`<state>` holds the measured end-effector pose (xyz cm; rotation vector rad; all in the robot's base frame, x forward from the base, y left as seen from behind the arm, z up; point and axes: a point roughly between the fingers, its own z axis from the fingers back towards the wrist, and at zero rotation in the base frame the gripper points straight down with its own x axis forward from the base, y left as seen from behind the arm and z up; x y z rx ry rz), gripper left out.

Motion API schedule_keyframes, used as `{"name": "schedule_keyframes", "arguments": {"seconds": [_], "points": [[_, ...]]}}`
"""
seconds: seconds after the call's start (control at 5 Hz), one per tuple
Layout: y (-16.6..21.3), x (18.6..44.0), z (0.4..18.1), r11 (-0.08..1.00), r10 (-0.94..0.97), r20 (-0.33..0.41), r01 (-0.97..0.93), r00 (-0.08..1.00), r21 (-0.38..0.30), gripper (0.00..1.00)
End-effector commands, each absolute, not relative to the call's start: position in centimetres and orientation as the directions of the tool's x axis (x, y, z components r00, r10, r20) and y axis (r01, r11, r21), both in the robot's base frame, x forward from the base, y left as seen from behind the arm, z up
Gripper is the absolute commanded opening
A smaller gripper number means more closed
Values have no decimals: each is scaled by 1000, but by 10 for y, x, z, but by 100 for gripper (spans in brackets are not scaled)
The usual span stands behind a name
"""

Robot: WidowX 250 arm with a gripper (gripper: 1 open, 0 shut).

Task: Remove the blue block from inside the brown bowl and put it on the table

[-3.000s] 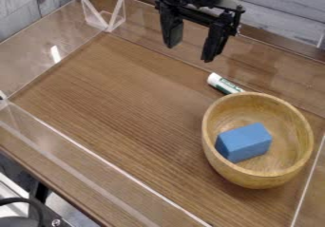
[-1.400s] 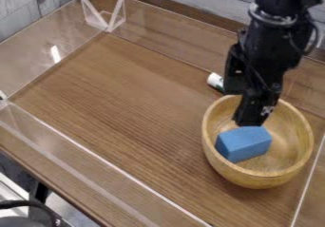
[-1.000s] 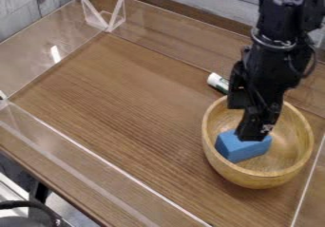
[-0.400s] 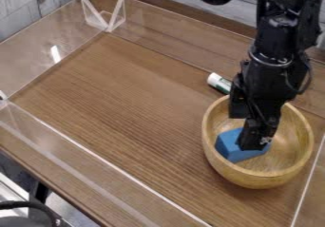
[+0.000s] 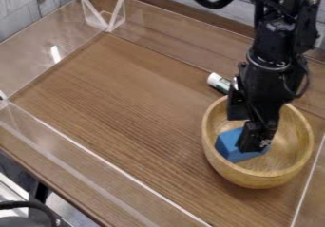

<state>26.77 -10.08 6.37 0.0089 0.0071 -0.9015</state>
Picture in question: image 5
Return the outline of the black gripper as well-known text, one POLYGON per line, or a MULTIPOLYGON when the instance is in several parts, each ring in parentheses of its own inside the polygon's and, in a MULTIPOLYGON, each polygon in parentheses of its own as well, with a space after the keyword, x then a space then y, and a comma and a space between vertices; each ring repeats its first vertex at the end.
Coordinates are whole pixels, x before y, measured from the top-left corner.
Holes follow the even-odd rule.
POLYGON ((285 104, 300 98, 310 85, 308 61, 302 55, 277 62, 253 50, 238 65, 227 96, 227 120, 245 121, 238 137, 241 152, 260 152, 274 138, 285 104))

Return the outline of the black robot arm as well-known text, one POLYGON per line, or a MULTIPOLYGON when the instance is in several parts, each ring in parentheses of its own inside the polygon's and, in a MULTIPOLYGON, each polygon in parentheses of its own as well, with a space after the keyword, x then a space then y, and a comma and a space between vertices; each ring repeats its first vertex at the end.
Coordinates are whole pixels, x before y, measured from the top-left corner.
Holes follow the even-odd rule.
MULTIPOLYGON (((236 0, 194 0, 222 9, 236 0)), ((321 0, 250 0, 254 5, 254 41, 238 64, 229 91, 227 119, 242 121, 237 147, 262 151, 273 141, 285 104, 310 86, 305 53, 314 48, 321 0)))

